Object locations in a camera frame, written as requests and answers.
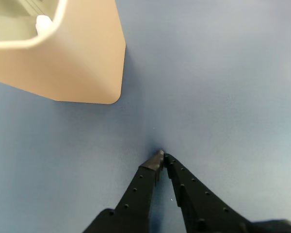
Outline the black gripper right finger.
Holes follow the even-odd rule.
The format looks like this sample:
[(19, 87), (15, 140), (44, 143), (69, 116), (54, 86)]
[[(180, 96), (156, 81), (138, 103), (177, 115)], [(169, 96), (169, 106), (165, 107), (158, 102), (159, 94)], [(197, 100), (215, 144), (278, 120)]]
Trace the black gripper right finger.
[(252, 222), (237, 213), (206, 187), (180, 161), (164, 155), (178, 207), (188, 233), (291, 233), (291, 221)]

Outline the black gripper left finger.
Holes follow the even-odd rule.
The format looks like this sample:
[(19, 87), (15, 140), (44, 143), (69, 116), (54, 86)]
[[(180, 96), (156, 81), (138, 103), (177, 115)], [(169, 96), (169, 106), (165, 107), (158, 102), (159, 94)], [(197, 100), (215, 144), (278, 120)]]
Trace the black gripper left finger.
[(162, 150), (141, 164), (115, 209), (101, 211), (86, 233), (148, 233), (153, 190), (163, 169)]

